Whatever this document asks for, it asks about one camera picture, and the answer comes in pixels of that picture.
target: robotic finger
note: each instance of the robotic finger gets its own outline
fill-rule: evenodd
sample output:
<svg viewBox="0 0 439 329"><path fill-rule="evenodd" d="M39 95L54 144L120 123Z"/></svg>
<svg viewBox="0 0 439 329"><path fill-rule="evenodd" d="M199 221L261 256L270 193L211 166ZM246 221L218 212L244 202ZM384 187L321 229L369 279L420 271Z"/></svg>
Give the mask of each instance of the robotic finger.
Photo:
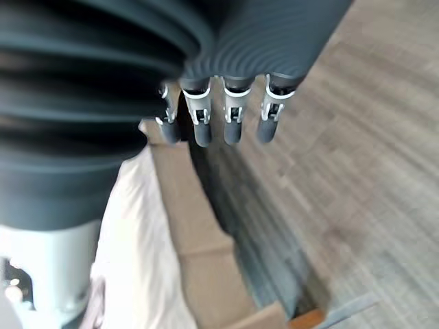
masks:
<svg viewBox="0 0 439 329"><path fill-rule="evenodd" d="M275 74L266 75L265 95L257 128L257 138L261 143L269 143L273 140L287 100L293 97L304 78L289 79Z"/></svg>
<svg viewBox="0 0 439 329"><path fill-rule="evenodd" d="M211 120L212 99L210 78L203 80L181 80L189 114L192 118L195 140L201 147L208 147L212 141Z"/></svg>

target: gray wood floor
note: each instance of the gray wood floor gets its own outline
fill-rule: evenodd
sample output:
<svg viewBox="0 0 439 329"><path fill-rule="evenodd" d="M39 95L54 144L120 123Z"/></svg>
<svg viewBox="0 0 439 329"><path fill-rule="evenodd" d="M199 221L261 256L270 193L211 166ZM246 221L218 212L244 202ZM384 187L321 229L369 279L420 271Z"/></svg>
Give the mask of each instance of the gray wood floor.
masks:
<svg viewBox="0 0 439 329"><path fill-rule="evenodd" d="M262 91L258 79L230 148L215 87L206 156L243 220L276 218L282 238L259 227L260 239L301 246L330 314L377 296L332 328L439 328L439 2L357 0L269 145L255 137ZM252 186L236 178L245 170Z"/></svg>

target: white cloth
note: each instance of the white cloth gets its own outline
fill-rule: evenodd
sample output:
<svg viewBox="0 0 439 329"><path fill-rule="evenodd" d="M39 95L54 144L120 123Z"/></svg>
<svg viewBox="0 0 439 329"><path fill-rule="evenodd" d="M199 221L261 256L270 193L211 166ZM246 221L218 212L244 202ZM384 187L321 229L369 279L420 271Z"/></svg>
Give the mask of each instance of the white cloth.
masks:
<svg viewBox="0 0 439 329"><path fill-rule="evenodd" d="M92 282L104 279L105 298L96 296L95 287L83 329L100 327L95 322L100 321L102 302L102 329L196 329L183 296L149 147L121 166L103 218L91 278Z"/></svg>

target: black robotic finger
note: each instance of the black robotic finger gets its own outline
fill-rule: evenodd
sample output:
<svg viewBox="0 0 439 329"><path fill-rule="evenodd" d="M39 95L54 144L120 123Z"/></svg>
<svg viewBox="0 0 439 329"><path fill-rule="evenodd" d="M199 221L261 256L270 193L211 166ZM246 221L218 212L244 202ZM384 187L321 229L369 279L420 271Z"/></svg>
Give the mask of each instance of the black robotic finger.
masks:
<svg viewBox="0 0 439 329"><path fill-rule="evenodd" d="M194 125L195 141L201 147L208 147L212 141L211 126L207 123L199 123Z"/></svg>
<svg viewBox="0 0 439 329"><path fill-rule="evenodd" d="M180 141L181 133L180 133L180 128L178 127L178 124L176 121L171 122L171 123L164 121L159 126L160 126L160 130L162 132L163 138L169 144L175 144L175 143Z"/></svg>
<svg viewBox="0 0 439 329"><path fill-rule="evenodd" d="M227 144L239 143L241 140L242 123L226 122L224 125L224 140Z"/></svg>
<svg viewBox="0 0 439 329"><path fill-rule="evenodd" d="M259 119L257 138L261 143L269 143L273 140L274 134L276 133L277 123L278 121L275 121L274 119Z"/></svg>

